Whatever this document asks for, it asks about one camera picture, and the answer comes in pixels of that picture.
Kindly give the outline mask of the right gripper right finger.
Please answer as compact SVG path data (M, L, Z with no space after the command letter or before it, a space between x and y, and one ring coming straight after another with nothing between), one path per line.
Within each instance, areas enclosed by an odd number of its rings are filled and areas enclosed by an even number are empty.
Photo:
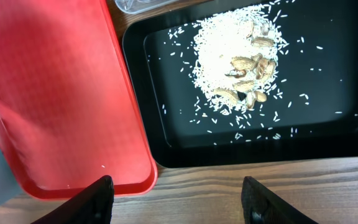
M247 224L317 224L251 176L244 177L241 203Z

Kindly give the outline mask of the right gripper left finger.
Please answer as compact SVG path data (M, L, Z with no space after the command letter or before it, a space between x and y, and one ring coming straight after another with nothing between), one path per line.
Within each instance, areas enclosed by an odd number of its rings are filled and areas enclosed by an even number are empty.
M32 224L110 224L113 203L113 181L105 175Z

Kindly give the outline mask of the rice and peanut scraps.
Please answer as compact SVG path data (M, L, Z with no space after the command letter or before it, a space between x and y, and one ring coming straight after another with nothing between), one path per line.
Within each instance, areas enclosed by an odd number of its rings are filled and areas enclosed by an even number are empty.
M358 1L242 3L144 42L169 144L358 128Z

